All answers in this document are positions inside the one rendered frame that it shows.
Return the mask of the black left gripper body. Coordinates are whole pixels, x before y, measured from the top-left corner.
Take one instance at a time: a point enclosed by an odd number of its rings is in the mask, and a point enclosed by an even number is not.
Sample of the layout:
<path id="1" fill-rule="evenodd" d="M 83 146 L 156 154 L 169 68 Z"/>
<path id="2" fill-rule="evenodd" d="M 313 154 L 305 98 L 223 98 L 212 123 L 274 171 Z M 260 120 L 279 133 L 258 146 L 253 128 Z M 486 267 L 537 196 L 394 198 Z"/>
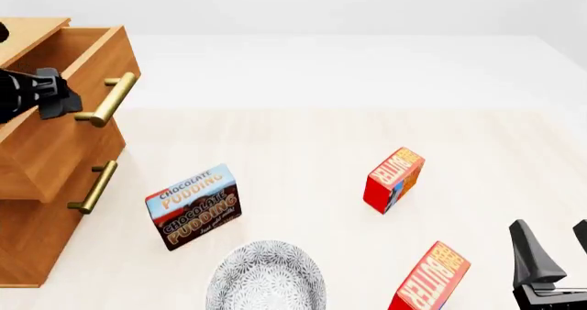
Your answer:
<path id="1" fill-rule="evenodd" d="M 69 87 L 58 71 L 51 67 L 36 70 L 38 100 L 43 104 L 61 103 L 69 97 Z"/>

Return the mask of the red butter box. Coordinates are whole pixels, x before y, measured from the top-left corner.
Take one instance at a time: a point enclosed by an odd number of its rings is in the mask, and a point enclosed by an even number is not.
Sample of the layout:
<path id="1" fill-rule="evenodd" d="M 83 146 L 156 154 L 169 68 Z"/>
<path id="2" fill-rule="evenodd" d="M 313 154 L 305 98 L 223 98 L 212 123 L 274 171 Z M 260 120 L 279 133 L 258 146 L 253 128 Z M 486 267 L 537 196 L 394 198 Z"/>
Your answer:
<path id="1" fill-rule="evenodd" d="M 417 182 L 426 160 L 401 147 L 368 174 L 363 201 L 384 215 Z"/>
<path id="2" fill-rule="evenodd" d="M 387 310 L 441 310 L 470 267 L 437 241 L 398 287 Z"/>

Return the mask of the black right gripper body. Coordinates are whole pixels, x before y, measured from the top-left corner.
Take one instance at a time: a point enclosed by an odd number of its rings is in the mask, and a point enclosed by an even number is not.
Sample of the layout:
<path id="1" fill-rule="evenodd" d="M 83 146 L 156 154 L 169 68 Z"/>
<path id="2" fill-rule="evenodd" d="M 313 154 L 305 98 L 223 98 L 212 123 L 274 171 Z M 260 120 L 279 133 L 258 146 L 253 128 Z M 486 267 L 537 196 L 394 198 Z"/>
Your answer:
<path id="1" fill-rule="evenodd" d="M 519 310 L 587 310 L 587 287 L 559 288 L 556 283 L 514 279 L 513 295 Z"/>

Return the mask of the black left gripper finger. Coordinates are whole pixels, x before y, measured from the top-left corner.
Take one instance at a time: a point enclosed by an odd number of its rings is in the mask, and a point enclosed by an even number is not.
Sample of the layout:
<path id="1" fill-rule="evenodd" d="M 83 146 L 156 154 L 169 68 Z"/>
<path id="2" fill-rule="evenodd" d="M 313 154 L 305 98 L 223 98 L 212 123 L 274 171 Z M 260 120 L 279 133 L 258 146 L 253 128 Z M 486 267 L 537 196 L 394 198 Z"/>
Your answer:
<path id="1" fill-rule="evenodd" d="M 82 99 L 72 89 L 66 89 L 64 96 L 53 96 L 39 103 L 40 119 L 53 119 L 81 111 L 83 111 Z"/>

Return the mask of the chocolate pudding box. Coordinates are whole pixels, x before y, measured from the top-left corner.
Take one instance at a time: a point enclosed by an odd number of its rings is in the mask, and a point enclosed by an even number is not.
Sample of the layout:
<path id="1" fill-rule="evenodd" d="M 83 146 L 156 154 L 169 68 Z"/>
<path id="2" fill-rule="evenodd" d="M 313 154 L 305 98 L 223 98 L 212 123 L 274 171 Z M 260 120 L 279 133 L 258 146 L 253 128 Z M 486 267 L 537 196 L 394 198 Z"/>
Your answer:
<path id="1" fill-rule="evenodd" d="M 242 215 L 237 182 L 224 163 L 147 196 L 145 205 L 169 251 Z"/>

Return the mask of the wooden closed drawer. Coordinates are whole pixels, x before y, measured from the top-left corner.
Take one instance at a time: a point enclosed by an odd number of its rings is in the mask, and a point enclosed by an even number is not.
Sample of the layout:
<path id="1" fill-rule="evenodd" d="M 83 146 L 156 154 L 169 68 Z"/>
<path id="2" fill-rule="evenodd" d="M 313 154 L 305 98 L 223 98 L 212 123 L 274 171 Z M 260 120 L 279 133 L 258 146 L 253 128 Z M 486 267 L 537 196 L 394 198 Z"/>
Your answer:
<path id="1" fill-rule="evenodd" d="M 83 218 L 77 209 L 67 207 L 69 202 L 83 202 L 92 186 L 100 176 L 93 168 L 106 166 L 109 161 L 116 161 L 126 146 L 126 142 L 115 121 L 110 121 L 100 132 L 100 136 L 90 145 L 89 152 L 73 170 L 67 182 L 57 196 L 57 204 L 51 205 L 48 218 L 43 221 L 41 246 L 44 272 L 39 284 L 50 276 L 57 259 L 63 252 L 70 237 Z"/>

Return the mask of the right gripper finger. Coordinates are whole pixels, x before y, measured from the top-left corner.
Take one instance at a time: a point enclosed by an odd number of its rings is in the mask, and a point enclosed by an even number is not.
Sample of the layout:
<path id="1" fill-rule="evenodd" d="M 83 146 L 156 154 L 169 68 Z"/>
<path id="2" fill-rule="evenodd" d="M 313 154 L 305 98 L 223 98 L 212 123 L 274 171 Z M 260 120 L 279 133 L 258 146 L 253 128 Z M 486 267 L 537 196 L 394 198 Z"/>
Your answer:
<path id="1" fill-rule="evenodd" d="M 581 247 L 587 252 L 587 219 L 583 219 L 573 227 L 573 232 Z"/>
<path id="2" fill-rule="evenodd" d="M 567 273 L 547 254 L 523 219 L 509 227 L 514 251 L 513 287 L 523 284 L 554 284 Z"/>

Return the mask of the wooden cabinet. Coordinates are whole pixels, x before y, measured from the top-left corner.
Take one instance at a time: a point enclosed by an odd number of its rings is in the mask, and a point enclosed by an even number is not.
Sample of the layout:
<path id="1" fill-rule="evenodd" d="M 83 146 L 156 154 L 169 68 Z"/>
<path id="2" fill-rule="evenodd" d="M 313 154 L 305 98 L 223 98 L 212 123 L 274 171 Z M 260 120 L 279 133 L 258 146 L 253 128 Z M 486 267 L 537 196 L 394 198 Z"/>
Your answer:
<path id="1" fill-rule="evenodd" d="M 10 54 L 18 53 L 25 48 L 26 40 L 32 36 L 27 34 L 23 39 L 11 39 L 10 31 L 5 26 L 6 39 L 13 47 Z M 27 17 L 33 20 L 33 26 L 41 26 L 43 20 L 58 18 L 70 20 L 66 17 Z M 7 70 L 0 61 L 0 68 Z M 1 200 L 0 199 L 0 287 L 39 287 L 43 268 L 41 246 L 43 237 L 43 221 L 48 218 L 51 205 L 57 204 L 57 196 L 52 202 L 36 200 Z"/>

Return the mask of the wooden drawer with open box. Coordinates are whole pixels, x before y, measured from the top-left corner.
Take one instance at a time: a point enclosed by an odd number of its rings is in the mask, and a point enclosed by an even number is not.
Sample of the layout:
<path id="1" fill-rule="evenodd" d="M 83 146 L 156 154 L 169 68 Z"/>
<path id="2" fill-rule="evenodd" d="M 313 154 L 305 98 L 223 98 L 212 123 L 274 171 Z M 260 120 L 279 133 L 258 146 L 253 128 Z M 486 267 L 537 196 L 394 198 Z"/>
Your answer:
<path id="1" fill-rule="evenodd" d="M 110 92 L 107 78 L 126 72 L 140 75 L 127 32 L 111 28 L 72 28 L 68 20 L 48 18 L 33 26 L 30 18 L 4 17 L 11 39 L 27 34 L 26 47 L 10 54 L 0 44 L 0 61 L 8 70 L 32 73 L 51 67 L 94 111 Z M 41 119 L 36 108 L 0 125 L 0 199 L 52 202 L 74 169 L 105 129 L 66 114 Z"/>

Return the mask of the patterned grey white bowl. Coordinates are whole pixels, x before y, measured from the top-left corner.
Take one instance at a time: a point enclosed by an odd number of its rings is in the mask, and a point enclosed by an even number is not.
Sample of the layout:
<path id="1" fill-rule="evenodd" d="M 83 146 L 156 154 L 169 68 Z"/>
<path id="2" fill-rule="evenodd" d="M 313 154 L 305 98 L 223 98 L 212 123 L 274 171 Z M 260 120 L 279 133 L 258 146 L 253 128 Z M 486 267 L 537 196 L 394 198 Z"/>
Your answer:
<path id="1" fill-rule="evenodd" d="M 232 251 L 207 287 L 205 310 L 326 310 L 327 289 L 316 263 L 280 240 Z"/>

